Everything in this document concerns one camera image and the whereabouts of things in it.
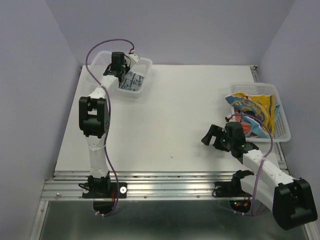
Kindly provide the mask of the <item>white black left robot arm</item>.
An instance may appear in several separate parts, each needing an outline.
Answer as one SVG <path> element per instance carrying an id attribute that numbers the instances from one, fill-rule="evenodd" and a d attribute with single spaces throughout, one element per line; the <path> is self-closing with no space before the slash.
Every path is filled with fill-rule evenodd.
<path id="1" fill-rule="evenodd" d="M 87 182 L 79 184 L 85 199 L 108 198 L 116 191 L 111 183 L 105 153 L 111 120 L 108 90 L 117 89 L 139 60 L 140 57 L 133 51 L 128 54 L 112 52 L 111 63 L 102 74 L 103 80 L 95 77 L 86 66 L 87 72 L 97 82 L 97 87 L 88 96 L 82 96 L 78 102 L 79 128 L 88 145 L 90 164 Z"/>

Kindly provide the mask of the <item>blue white patterned towel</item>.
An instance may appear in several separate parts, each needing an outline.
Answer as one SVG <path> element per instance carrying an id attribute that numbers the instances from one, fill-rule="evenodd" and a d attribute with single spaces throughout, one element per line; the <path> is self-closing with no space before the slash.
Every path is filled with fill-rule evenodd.
<path id="1" fill-rule="evenodd" d="M 118 88 L 124 91 L 138 92 L 142 89 L 144 80 L 144 76 L 130 70 L 124 76 L 124 80 L 120 83 Z"/>

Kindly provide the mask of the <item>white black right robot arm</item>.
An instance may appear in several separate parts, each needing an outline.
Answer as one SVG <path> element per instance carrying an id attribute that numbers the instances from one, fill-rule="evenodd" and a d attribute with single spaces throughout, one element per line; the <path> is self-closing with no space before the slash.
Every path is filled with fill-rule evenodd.
<path id="1" fill-rule="evenodd" d="M 212 195 L 216 198 L 236 198 L 251 195 L 265 205 L 283 230 L 290 230 L 318 219 L 312 188 L 303 178 L 283 172 L 262 153 L 253 142 L 247 141 L 239 122 L 225 127 L 211 125 L 201 142 L 229 152 L 246 170 L 238 170 L 230 181 L 216 181 Z"/>

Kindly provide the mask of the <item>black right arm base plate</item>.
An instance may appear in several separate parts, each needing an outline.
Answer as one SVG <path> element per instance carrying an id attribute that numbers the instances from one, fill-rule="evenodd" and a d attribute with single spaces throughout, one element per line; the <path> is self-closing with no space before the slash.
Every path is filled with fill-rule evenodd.
<path id="1" fill-rule="evenodd" d="M 244 198 L 249 194 L 248 191 L 243 191 L 239 184 L 234 185 L 231 181 L 216 181 L 212 191 L 212 195 L 216 198 Z"/>

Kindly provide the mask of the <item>yellow tiger towel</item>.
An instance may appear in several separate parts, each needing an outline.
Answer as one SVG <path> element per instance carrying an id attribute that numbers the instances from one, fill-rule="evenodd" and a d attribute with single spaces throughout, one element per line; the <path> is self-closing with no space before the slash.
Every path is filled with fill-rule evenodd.
<path id="1" fill-rule="evenodd" d="M 275 106 L 276 97 L 272 95 L 249 95 L 243 92 L 229 94 L 225 100 L 235 110 L 252 112 L 254 116 L 262 121 L 273 135 L 275 133 Z"/>

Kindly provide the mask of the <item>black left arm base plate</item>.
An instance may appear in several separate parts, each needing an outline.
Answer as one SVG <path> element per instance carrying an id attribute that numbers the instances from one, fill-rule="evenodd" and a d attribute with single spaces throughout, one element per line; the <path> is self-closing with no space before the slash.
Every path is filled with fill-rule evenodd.
<path id="1" fill-rule="evenodd" d="M 127 197 L 128 184 L 120 182 L 119 188 L 116 182 L 111 182 L 109 190 L 82 190 L 82 198 L 84 199 L 125 199 Z"/>

